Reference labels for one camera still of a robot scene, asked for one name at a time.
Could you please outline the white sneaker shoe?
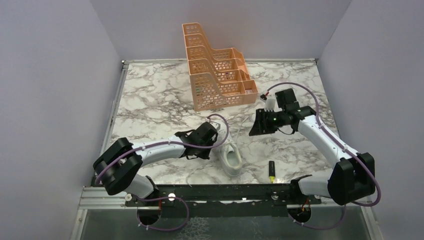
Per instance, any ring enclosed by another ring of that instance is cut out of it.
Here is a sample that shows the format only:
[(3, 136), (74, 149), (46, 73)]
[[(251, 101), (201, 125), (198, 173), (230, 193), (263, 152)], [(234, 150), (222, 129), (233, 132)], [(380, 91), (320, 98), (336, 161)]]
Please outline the white sneaker shoe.
[(237, 177), (242, 172), (243, 160), (236, 141), (230, 133), (227, 132), (227, 126), (222, 120), (214, 120), (220, 123), (220, 131), (218, 132), (216, 143), (221, 143), (225, 136), (227, 138), (220, 146), (211, 149), (213, 154), (218, 158), (221, 167), (226, 175), (230, 178)]

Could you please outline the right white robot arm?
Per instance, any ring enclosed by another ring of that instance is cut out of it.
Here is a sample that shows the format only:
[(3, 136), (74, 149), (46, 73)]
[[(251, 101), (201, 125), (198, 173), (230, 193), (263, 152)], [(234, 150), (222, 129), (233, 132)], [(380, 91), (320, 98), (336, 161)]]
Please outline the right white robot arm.
[(290, 126), (306, 137), (325, 157), (332, 172), (324, 175), (305, 175), (291, 180), (289, 199), (300, 204), (308, 196), (330, 198), (339, 205), (352, 203), (376, 191), (373, 181), (375, 161), (368, 153), (359, 153), (327, 130), (317, 121), (310, 106), (291, 111), (271, 111), (259, 108), (250, 136), (275, 133), (280, 127)]

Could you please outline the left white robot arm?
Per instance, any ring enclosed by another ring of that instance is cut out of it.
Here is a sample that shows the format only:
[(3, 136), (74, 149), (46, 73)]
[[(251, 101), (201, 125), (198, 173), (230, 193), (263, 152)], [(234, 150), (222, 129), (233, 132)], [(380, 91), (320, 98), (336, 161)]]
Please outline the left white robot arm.
[(127, 192), (137, 195), (144, 205), (152, 205), (157, 200), (156, 185), (149, 176), (139, 176), (138, 170), (168, 159), (207, 160), (218, 130), (219, 124), (204, 122), (197, 129), (147, 143), (131, 143), (121, 137), (94, 162), (96, 182), (101, 182), (110, 196)]

